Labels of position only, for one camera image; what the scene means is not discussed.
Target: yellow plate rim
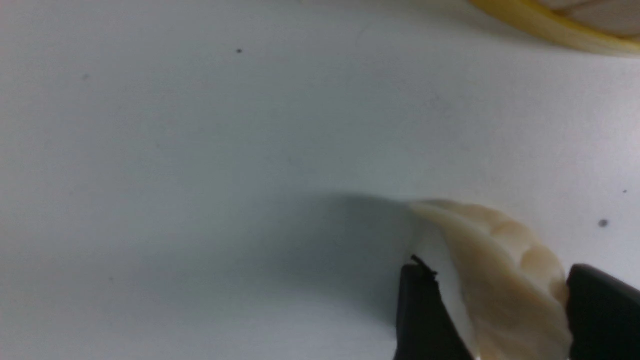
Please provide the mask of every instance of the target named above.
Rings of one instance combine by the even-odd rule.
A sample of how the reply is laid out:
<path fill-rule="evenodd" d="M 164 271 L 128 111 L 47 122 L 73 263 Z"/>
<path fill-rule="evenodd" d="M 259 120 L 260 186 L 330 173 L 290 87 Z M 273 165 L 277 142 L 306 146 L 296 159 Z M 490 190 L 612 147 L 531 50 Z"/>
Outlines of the yellow plate rim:
<path fill-rule="evenodd" d="M 535 0 L 471 0 L 490 15 L 532 35 L 594 53 L 639 56 L 640 42 L 601 33 L 562 17 Z"/>

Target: white surface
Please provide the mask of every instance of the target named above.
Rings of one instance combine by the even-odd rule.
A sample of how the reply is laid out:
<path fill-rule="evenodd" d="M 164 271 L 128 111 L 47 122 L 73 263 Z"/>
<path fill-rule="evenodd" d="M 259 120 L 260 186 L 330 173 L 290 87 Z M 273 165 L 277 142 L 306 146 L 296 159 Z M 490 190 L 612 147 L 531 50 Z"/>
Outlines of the white surface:
<path fill-rule="evenodd" d="M 639 76 L 458 0 L 3 1 L 1 355 L 390 359 L 377 199 L 640 286 Z"/>

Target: white table surface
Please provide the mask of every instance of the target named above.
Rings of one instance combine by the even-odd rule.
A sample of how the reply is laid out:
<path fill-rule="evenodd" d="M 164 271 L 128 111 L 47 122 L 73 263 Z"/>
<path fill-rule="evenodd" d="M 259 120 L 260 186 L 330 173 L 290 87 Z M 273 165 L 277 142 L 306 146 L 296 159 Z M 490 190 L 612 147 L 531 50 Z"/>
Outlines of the white table surface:
<path fill-rule="evenodd" d="M 460 0 L 1 1 L 1 359 L 389 360 L 411 199 L 640 286 L 638 61 Z"/>

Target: dumpling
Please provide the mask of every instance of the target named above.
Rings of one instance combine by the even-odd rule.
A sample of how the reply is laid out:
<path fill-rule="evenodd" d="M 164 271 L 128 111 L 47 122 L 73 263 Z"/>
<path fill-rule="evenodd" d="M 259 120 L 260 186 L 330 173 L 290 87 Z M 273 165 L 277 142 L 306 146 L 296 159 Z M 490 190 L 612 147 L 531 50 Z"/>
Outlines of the dumpling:
<path fill-rule="evenodd" d="M 482 360 L 566 360 L 568 288 L 556 255 L 500 211 L 434 200 L 413 210 L 444 232 Z"/>

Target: dumpling wrapper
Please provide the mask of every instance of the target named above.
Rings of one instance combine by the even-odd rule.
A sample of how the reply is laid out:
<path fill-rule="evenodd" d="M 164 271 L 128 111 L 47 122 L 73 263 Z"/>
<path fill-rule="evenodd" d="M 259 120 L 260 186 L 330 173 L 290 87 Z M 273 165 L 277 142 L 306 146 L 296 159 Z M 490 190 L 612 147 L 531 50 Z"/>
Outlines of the dumpling wrapper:
<path fill-rule="evenodd" d="M 531 230 L 480 205 L 434 200 L 412 208 L 444 232 L 482 360 L 568 358 L 564 269 Z"/>

